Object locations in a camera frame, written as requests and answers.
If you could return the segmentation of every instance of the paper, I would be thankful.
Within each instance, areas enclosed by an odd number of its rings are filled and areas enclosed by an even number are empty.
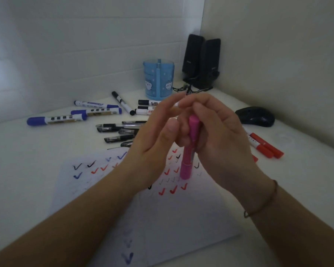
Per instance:
[[[115,148],[65,162],[50,213],[96,184],[128,150]],[[239,233],[197,156],[191,178],[179,178],[182,152],[183,148],[172,146],[160,178],[134,197],[89,266],[151,266]]]

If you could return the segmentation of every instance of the right hand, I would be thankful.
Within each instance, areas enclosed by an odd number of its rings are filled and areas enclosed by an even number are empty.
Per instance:
[[[234,194],[261,173],[253,160],[248,136],[230,108],[210,94],[188,95],[178,107],[184,111],[178,116],[180,135],[176,143],[181,147],[190,143],[188,120],[194,112],[203,123],[196,152],[207,173],[220,186]]]

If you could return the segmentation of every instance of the thin brown bracelet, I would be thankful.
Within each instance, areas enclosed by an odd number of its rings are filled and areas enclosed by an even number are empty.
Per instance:
[[[277,194],[278,183],[277,183],[276,180],[273,180],[273,181],[275,182],[275,189],[274,189],[273,193],[271,194],[271,196],[268,198],[268,200],[260,208],[258,208],[254,212],[251,212],[251,213],[248,214],[246,211],[244,211],[244,218],[248,218],[252,215],[255,215],[255,214],[259,213],[260,211],[265,209],[267,206],[269,206],[271,204],[271,202],[275,199],[276,194]]]

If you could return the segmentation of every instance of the pen holder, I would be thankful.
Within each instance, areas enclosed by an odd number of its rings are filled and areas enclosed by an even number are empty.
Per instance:
[[[146,96],[151,100],[163,100],[172,94],[174,63],[163,59],[143,62]]]

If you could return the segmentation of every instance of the computer mouse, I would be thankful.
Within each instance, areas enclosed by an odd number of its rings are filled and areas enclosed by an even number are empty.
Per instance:
[[[275,123],[275,116],[262,107],[247,107],[235,112],[242,124],[270,127]]]

